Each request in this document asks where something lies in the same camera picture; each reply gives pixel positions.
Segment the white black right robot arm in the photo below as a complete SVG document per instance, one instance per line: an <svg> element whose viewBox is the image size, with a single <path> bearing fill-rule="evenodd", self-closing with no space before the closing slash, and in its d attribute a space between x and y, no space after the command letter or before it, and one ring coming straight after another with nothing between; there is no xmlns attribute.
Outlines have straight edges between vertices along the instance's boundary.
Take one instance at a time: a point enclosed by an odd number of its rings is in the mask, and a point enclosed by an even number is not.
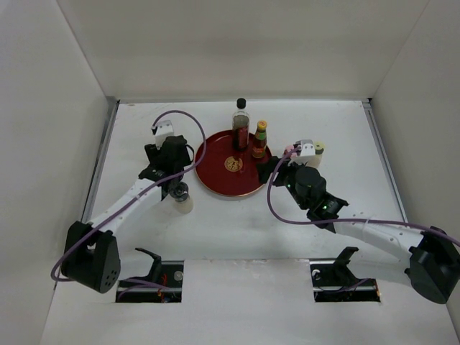
<svg viewBox="0 0 460 345"><path fill-rule="evenodd" d="M326 190L326 180L314 167L286 163L272 157L257 164L259 181L284 186L300 209L305 224L350 236L387 252L408 264L410 285L428 300L444 304L459 281L459 241L435 227L401 221L345 217L348 203Z"/></svg>

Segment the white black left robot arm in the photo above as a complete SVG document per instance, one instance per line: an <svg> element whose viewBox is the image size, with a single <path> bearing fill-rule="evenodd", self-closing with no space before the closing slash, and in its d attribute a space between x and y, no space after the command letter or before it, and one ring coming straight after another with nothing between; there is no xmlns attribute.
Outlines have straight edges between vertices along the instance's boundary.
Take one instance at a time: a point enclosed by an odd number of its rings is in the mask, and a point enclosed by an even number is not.
<svg viewBox="0 0 460 345"><path fill-rule="evenodd" d="M160 146L145 147L149 165L133 186L109 209L88 223L76 221L68 229L62 262L64 277L98 293L107 293L127 266L119 256L116 235L128 230L146 211L170 196L183 213L193 208L182 181L192 165L192 150L184 136L168 136Z"/></svg>

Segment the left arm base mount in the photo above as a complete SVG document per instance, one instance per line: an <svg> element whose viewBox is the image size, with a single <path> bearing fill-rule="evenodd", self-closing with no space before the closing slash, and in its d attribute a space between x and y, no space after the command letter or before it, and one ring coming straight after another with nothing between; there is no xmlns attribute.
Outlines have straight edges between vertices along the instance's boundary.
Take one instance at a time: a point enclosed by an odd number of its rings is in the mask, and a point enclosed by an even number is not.
<svg viewBox="0 0 460 345"><path fill-rule="evenodd" d="M185 263L136 248L121 258L117 303L180 303Z"/></svg>

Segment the yellow cap red sauce bottle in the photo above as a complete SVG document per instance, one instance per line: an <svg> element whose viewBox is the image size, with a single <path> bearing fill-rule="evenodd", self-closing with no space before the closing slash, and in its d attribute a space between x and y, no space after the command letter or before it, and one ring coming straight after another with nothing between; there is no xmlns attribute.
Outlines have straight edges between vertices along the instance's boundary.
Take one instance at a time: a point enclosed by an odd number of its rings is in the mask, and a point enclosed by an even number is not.
<svg viewBox="0 0 460 345"><path fill-rule="evenodd" d="M261 159L265 155L267 146L267 122L261 120L257 122L257 129L252 140L252 156Z"/></svg>

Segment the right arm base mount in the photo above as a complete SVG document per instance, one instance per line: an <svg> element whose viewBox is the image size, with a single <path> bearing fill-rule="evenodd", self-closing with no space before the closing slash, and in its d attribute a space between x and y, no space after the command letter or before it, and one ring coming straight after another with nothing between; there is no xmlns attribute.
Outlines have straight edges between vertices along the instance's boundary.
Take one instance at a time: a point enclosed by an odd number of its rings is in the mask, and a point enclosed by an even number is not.
<svg viewBox="0 0 460 345"><path fill-rule="evenodd" d="M357 247L346 247L335 258L310 259L313 298L317 303L380 302L377 281L357 278L349 269Z"/></svg>

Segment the tall dark bottle red label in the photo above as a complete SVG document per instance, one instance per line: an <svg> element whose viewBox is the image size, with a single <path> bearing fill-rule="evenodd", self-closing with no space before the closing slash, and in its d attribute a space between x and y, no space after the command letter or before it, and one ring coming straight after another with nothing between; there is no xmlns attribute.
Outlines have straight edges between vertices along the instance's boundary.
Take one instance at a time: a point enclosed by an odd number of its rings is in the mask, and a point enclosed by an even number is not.
<svg viewBox="0 0 460 345"><path fill-rule="evenodd" d="M236 112L232 116L232 144L235 150L244 151L249 144L250 118L246 110L247 100L236 100Z"/></svg>

